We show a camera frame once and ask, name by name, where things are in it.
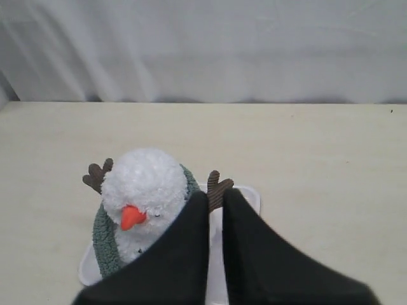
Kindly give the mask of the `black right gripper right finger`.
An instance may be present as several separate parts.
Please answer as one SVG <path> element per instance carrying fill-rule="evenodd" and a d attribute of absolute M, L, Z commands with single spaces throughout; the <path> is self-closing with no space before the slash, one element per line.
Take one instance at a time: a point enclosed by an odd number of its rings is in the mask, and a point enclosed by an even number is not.
<path fill-rule="evenodd" d="M 363 282 L 309 257 L 277 234 L 242 193 L 223 196 L 223 260 L 230 304 L 379 304 Z"/>

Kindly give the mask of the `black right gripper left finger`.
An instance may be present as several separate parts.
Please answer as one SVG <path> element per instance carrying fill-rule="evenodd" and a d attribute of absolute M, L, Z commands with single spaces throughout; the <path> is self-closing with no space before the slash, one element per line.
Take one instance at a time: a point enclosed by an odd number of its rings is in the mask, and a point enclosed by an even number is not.
<path fill-rule="evenodd" d="M 197 191 L 139 258 L 84 288 L 73 303 L 205 304 L 208 266 L 208 198 Z"/>

